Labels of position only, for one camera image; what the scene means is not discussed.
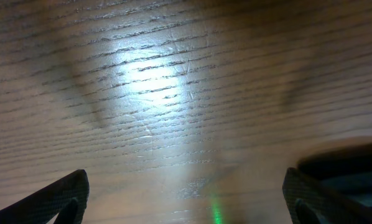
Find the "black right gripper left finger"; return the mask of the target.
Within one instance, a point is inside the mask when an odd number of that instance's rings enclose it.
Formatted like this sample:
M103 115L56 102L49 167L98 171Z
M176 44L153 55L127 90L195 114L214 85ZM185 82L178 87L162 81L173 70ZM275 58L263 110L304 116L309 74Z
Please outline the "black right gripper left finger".
M87 173L78 169L0 210L0 224L81 223L89 192Z

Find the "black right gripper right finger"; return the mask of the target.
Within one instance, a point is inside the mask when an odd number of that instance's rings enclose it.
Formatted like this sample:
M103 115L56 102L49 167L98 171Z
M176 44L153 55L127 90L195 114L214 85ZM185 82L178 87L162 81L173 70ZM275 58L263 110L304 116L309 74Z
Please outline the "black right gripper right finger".
M293 223L372 223L372 208L346 198L295 168L287 169L282 191Z

